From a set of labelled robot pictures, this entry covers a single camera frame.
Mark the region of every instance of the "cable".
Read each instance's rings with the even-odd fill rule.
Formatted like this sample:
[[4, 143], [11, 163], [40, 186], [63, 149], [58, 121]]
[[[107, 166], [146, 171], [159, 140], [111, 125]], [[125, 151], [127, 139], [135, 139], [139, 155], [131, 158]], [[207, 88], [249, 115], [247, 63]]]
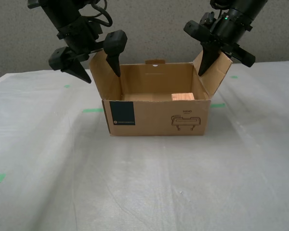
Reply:
[[[107, 0], [104, 0], [104, 10], [107, 10]], [[102, 15], [102, 13], [99, 13], [99, 14], [97, 14], [97, 15], [95, 15], [95, 16], [92, 16], [93, 18], [97, 18], [97, 17], [99, 17], [99, 16], [101, 16]]]
[[218, 18], [222, 16], [223, 10], [220, 10], [220, 14], [218, 15]]
[[98, 12], [100, 12], [101, 15], [105, 16], [105, 18], [108, 20], [108, 23], [103, 21], [103, 20], [100, 20], [98, 18], [96, 18], [96, 15], [95, 16], [84, 16], [88, 19], [88, 21], [92, 21], [92, 22], [96, 22], [96, 23], [99, 23], [103, 26], [106, 26], [106, 27], [111, 27], [112, 24], [113, 24], [113, 21], [112, 21], [112, 18], [111, 16], [107, 13], [107, 11], [105, 9], [103, 9], [102, 7], [96, 5], [96, 4], [91, 4], [91, 6], [97, 10]]

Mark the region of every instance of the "box flap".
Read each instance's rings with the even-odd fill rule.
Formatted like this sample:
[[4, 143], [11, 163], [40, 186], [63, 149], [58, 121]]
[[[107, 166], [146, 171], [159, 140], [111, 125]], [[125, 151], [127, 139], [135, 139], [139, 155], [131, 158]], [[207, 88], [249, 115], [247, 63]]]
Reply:
[[225, 78], [232, 61], [221, 52], [219, 58], [213, 63], [213, 65], [200, 77], [198, 71], [202, 60], [203, 51], [193, 61], [193, 65], [196, 70], [196, 75], [199, 77], [203, 87], [208, 92], [210, 98], [215, 94], [216, 90], [220, 86], [221, 82]]
[[106, 61], [106, 53], [98, 52], [90, 61], [90, 70], [97, 90], [103, 100], [120, 100], [120, 79]]

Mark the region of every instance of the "table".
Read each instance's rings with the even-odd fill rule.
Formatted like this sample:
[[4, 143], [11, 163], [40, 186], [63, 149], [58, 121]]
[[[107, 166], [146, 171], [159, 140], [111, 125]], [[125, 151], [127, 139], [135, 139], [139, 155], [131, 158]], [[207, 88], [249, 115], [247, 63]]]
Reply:
[[0, 231], [289, 231], [289, 62], [234, 64], [203, 137], [110, 137], [94, 84], [0, 78]]

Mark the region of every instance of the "wooden block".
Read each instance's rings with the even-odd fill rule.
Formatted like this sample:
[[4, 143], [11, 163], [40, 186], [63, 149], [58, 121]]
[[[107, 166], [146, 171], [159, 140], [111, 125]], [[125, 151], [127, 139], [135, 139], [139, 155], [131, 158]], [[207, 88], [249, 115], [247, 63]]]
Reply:
[[177, 93], [171, 95], [172, 100], [195, 100], [193, 93]]

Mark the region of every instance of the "cardboard box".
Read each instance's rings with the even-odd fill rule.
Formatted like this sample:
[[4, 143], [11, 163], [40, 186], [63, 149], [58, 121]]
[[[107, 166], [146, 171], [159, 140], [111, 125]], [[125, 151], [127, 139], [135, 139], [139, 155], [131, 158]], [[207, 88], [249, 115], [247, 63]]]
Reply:
[[117, 77], [106, 62], [106, 54], [97, 53], [90, 62], [90, 70], [102, 98], [110, 134], [203, 135], [211, 98], [232, 61], [221, 53], [199, 77], [201, 59], [202, 53], [192, 63], [149, 60], [145, 64], [121, 65], [121, 77]]

